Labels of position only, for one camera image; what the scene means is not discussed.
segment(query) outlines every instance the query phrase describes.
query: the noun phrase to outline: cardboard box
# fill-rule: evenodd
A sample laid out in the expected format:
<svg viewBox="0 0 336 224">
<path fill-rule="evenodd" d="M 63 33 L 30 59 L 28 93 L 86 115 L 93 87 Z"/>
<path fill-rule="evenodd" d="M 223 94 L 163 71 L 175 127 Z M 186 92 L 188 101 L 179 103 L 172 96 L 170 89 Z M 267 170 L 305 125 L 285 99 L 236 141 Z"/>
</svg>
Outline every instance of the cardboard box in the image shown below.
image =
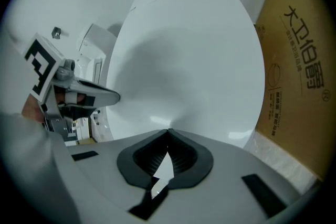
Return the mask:
<svg viewBox="0 0 336 224">
<path fill-rule="evenodd" d="M 257 131 L 323 180 L 336 149 L 336 27 L 323 0 L 265 0 Z"/>
</svg>

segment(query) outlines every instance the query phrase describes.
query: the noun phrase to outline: hand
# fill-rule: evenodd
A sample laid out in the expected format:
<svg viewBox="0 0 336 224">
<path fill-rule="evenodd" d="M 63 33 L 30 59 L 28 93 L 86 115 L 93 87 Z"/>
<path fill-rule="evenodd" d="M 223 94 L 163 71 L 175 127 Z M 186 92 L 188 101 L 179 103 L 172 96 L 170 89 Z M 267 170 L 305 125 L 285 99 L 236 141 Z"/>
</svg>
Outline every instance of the hand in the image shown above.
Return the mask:
<svg viewBox="0 0 336 224">
<path fill-rule="evenodd" d="M 55 94 L 57 103 L 65 102 L 65 93 L 57 92 Z M 77 95 L 77 103 L 83 101 L 85 95 L 79 94 Z M 38 105 L 37 99 L 31 94 L 28 96 L 28 99 L 22 109 L 21 114 L 26 119 L 37 121 L 38 123 L 44 123 L 44 115 Z"/>
</svg>

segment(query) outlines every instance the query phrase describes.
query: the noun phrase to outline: white machine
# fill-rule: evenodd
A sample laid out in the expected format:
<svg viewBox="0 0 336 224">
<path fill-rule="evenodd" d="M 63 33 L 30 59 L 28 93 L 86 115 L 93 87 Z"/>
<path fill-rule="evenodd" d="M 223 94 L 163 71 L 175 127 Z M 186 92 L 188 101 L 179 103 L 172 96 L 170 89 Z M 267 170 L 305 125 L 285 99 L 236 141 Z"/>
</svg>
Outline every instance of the white machine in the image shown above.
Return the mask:
<svg viewBox="0 0 336 224">
<path fill-rule="evenodd" d="M 41 54 L 41 47 L 50 52 Z M 4 115 L 1 102 L 1 157 L 45 217 L 56 223 L 284 223 L 307 201 L 240 148 L 258 119 L 264 65 L 238 0 L 135 0 L 112 50 L 111 90 L 75 78 L 73 61 L 57 58 L 39 36 L 25 64 L 38 75 L 28 86 L 53 131 L 62 134 L 66 117 L 113 105 L 109 123 L 123 139 L 66 148 L 57 133 Z M 3 64 L 15 68 L 6 59 Z M 64 89 L 64 104 L 57 104 L 54 86 Z M 77 93 L 86 95 L 83 104 Z M 3 94 L 13 93 L 7 87 Z M 155 171 L 167 153 L 174 177 L 153 197 Z"/>
</svg>

